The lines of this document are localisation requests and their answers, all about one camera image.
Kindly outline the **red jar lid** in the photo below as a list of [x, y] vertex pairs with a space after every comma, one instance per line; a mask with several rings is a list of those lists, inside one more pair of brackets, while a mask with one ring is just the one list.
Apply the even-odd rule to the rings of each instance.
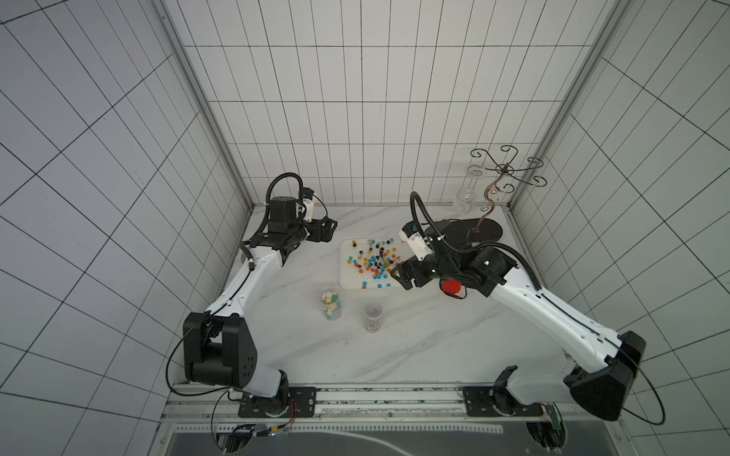
[[453, 279], [441, 280], [440, 289], [447, 295], [461, 296], [463, 291], [463, 285]]

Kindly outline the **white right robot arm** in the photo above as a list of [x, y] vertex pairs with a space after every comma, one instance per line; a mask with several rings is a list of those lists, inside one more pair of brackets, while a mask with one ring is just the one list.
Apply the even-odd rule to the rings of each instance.
[[414, 254], [392, 270], [404, 289], [454, 280], [522, 315], [567, 355], [544, 374], [505, 368], [490, 388], [495, 412], [512, 416], [533, 404], [572, 402], [594, 417], [617, 421], [643, 372], [646, 340], [632, 331], [618, 334], [568, 305], [545, 288], [527, 260], [507, 244], [453, 245], [417, 192], [410, 195], [410, 210], [413, 218], [400, 237]]

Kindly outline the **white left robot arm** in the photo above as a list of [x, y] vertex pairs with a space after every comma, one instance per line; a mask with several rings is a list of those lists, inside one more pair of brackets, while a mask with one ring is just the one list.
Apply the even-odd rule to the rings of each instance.
[[287, 375], [259, 360], [246, 317], [267, 283], [304, 241], [332, 240], [338, 223], [328, 214], [314, 217], [318, 200], [295, 172], [273, 178], [265, 193], [262, 223], [240, 244], [243, 267], [206, 310], [190, 313], [184, 321], [187, 381], [288, 404]]

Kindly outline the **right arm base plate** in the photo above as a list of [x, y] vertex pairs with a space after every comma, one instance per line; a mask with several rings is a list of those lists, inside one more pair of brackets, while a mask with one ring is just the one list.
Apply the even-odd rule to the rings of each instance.
[[544, 411], [540, 405], [524, 405], [508, 391], [509, 378], [517, 369], [517, 366], [505, 368], [490, 386], [462, 388], [467, 416], [476, 418], [541, 417]]

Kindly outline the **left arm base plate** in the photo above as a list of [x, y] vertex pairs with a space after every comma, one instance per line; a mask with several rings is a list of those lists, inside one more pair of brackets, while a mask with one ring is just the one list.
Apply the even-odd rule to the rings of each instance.
[[289, 387], [271, 398], [245, 393], [240, 400], [239, 418], [290, 418], [294, 412], [298, 418], [311, 418], [315, 414], [317, 388]]

